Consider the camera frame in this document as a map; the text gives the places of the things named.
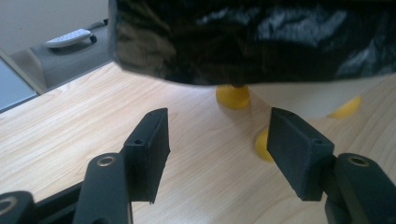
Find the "wooden table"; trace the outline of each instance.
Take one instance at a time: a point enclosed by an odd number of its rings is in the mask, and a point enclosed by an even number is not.
[[[396,76],[363,94],[346,119],[310,123],[335,154],[377,161],[396,182]],[[171,154],[156,203],[133,203],[135,223],[327,223],[324,199],[303,203],[273,163],[254,151],[270,106],[254,94],[233,111],[213,87],[166,83],[114,63],[0,114],[0,193],[40,201],[79,181],[88,162],[118,152],[150,110],[169,108]]]

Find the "black plastic bag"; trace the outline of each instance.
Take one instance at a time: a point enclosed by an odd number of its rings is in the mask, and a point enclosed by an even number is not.
[[[114,60],[175,82],[314,82],[396,70],[393,1],[110,0],[109,13]]]

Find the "yellow rubber foot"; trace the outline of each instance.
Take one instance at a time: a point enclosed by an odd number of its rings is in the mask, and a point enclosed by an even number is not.
[[[361,104],[361,96],[357,96],[352,100],[350,100],[349,102],[347,102],[346,104],[342,105],[334,112],[332,112],[329,115],[329,118],[341,119],[349,115],[352,115],[358,110],[360,104]]]
[[[268,143],[268,129],[264,129],[264,131],[262,131],[262,133],[260,133],[256,139],[256,144],[255,144],[256,152],[263,160],[273,162],[274,159],[272,158],[271,154],[268,152],[267,143]]]
[[[250,102],[248,86],[218,86],[216,88],[216,98],[220,104],[231,109],[242,109],[248,106]]]

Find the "metal screw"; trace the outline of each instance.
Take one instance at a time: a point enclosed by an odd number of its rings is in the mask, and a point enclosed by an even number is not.
[[[362,158],[362,157],[357,157],[357,156],[350,156],[347,158],[347,160],[357,166],[361,166],[361,167],[368,167],[370,166],[370,162],[368,162],[366,159]]]
[[[96,164],[98,166],[109,166],[114,162],[116,162],[116,158],[108,156],[108,157],[103,157]]]

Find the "white container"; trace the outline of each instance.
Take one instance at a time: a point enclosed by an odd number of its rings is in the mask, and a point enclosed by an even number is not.
[[[304,119],[316,119],[331,114],[384,78],[381,76],[323,83],[254,84],[249,86],[249,90],[270,106],[289,110]]]

